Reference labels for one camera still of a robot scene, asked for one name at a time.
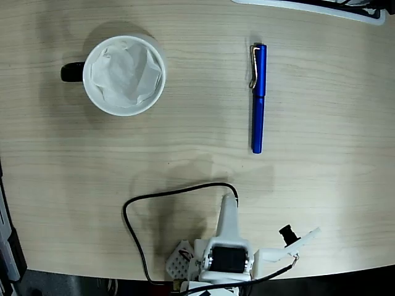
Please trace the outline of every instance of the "mug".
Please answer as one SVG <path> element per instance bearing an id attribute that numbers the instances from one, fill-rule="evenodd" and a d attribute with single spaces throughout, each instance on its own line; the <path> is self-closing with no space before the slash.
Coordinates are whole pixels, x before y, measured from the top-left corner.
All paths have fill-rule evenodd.
<path id="1" fill-rule="evenodd" d="M 157 84 L 154 94 L 142 101 L 137 105 L 133 105 L 127 108 L 117 107 L 107 103 L 104 100 L 101 90 L 92 82 L 91 79 L 91 66 L 98 59 L 101 52 L 108 46 L 113 45 L 116 41 L 137 41 L 146 46 L 151 52 L 160 69 L 162 75 Z M 81 82 L 85 88 L 85 92 L 88 95 L 91 102 L 99 109 L 104 112 L 116 115 L 116 116 L 132 116 L 140 114 L 149 108 L 151 108 L 163 92 L 167 77 L 167 61 L 164 50 L 161 48 L 159 43 L 152 37 L 143 34 L 133 35 L 122 35 L 115 36 L 104 40 L 99 43 L 88 55 L 85 62 L 74 62 L 64 65 L 60 70 L 60 77 L 64 82 Z"/>

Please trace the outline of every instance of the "blue pen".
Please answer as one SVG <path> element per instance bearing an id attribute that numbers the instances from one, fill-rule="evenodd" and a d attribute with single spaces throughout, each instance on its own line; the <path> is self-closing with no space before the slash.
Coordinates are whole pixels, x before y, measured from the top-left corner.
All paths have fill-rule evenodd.
<path id="1" fill-rule="evenodd" d="M 251 57 L 254 66 L 254 75 L 250 83 L 253 92 L 252 110 L 252 152 L 262 152 L 264 140 L 264 114 L 266 95 L 266 45 L 255 43 L 251 46 Z"/>

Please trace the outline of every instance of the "floor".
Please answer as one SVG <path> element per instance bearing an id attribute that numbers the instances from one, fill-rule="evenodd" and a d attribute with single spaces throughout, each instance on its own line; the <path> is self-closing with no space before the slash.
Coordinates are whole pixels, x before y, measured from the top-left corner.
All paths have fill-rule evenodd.
<path id="1" fill-rule="evenodd" d="M 388 278 L 393 274 L 395 265 L 355 273 L 271 280 L 254 286 L 250 296 L 392 295 L 393 285 Z M 17 289 L 19 296 L 113 296 L 107 293 L 108 285 L 105 279 L 28 270 Z M 118 281 L 117 296 L 167 296 L 171 286 L 171 283 L 153 287 L 143 281 Z"/>

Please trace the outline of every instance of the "silver pen clip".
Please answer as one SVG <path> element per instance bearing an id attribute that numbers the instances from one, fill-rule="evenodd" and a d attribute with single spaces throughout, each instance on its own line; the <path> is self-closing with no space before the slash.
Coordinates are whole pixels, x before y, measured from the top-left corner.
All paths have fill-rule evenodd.
<path id="1" fill-rule="evenodd" d="M 255 55 L 255 51 L 258 51 L 259 47 L 255 45 L 251 45 L 250 50 L 251 50 L 252 68 L 254 69 L 254 73 L 252 74 L 252 79 L 251 82 L 249 83 L 249 88 L 254 89 L 255 86 L 257 85 L 257 76 L 258 76 L 257 57 Z"/>

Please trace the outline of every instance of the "white tissue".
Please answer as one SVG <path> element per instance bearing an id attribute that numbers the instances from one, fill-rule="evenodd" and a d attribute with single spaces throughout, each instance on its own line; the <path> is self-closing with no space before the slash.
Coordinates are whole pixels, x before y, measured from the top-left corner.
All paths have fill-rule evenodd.
<path id="1" fill-rule="evenodd" d="M 91 66 L 92 82 L 104 100 L 117 107 L 131 107 L 151 97 L 162 70 L 141 43 L 119 41 L 105 48 Z"/>

